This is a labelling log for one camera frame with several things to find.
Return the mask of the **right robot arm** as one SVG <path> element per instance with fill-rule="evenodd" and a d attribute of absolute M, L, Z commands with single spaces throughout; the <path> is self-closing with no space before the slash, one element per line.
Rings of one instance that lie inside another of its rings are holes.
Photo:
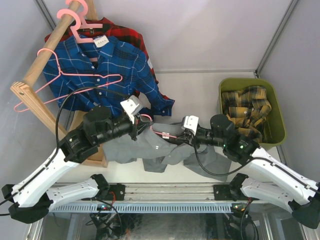
<path fill-rule="evenodd" d="M 182 132 L 170 141 L 188 144 L 194 149 L 200 145 L 217 146 L 223 154 L 242 167 L 269 178 L 273 184 L 259 182 L 236 170 L 229 183 L 230 195 L 235 200 L 244 196 L 278 206 L 289 213 L 300 224 L 316 229 L 320 223 L 320 184 L 311 180 L 273 158 L 253 139 L 239 133 L 235 125 L 223 114 L 210 119 L 210 128 L 198 124 L 198 117 L 185 116 Z"/>

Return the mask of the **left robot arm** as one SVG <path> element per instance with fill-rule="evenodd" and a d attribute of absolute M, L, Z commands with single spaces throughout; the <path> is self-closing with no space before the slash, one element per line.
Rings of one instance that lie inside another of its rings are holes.
<path fill-rule="evenodd" d="M 101 144 L 124 135 L 136 140 L 152 124 L 139 114 L 129 117 L 124 113 L 112 118 L 107 107 L 94 107 L 84 115 L 76 129 L 58 142 L 53 153 L 31 175 L 16 185 L 6 184 L 2 188 L 4 198 L 12 202 L 8 209 L 9 216 L 13 220 L 31 224 L 65 204 L 82 199 L 106 199 L 110 186 L 101 174 L 64 187 L 52 186 L 70 170 L 96 154 Z"/>

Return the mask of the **yellow plaid shirt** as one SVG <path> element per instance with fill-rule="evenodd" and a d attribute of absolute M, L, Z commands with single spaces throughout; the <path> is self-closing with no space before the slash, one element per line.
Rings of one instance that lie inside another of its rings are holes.
<path fill-rule="evenodd" d="M 264 140 L 264 127 L 272 106 L 264 86 L 248 86 L 221 94 L 222 113 L 236 130 L 258 143 Z"/>

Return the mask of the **pink wire hanger grey shirt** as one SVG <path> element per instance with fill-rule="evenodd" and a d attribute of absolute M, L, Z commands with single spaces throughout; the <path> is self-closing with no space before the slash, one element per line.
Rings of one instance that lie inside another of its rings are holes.
<path fill-rule="evenodd" d="M 153 124 L 154 124 L 154 121 L 153 121 L 153 118 L 148 115 L 148 114 L 141 114 L 140 115 L 144 120 L 148 120 L 150 123 L 151 123 L 151 126 L 150 126 L 150 129 L 157 135 L 160 135 L 162 138 L 164 139 L 176 139 L 177 136 L 174 136 L 172 135 L 171 133 L 169 132 L 165 132 L 165 131 L 159 131 L 157 129 L 154 129 L 153 128 Z"/>

